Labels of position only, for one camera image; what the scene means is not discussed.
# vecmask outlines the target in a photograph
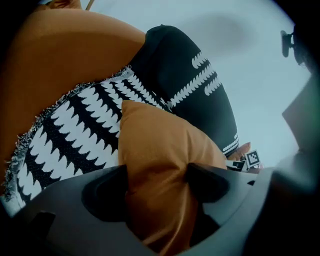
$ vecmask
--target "white wall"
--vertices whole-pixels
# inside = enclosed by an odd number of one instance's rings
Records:
[[[146,32],[160,24],[184,31],[205,52],[228,94],[240,144],[251,142],[265,167],[295,153],[282,112],[310,73],[293,52],[282,56],[280,31],[294,24],[268,0],[95,0],[91,11]]]

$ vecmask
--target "orange pillow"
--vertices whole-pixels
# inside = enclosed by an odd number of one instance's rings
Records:
[[[118,158],[128,172],[128,227],[161,255],[188,249],[198,202],[185,181],[187,164],[226,169],[217,145],[182,118],[125,100]]]

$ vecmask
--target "cushion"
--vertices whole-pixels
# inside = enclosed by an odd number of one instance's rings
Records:
[[[198,202],[185,181],[187,164],[226,169],[217,145],[180,117],[124,100],[118,160],[128,172],[128,227],[161,255],[188,249]]]
[[[175,115],[208,135],[226,156],[238,147],[236,121],[224,86],[186,34],[166,25],[150,29],[130,65],[144,86],[162,97]]]

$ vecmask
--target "orange sofa cushion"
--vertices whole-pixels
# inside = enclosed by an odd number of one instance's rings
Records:
[[[160,255],[190,246],[198,210],[185,174],[188,163],[226,169],[225,156],[202,131],[157,107],[125,100],[118,143],[127,166],[127,225]]]

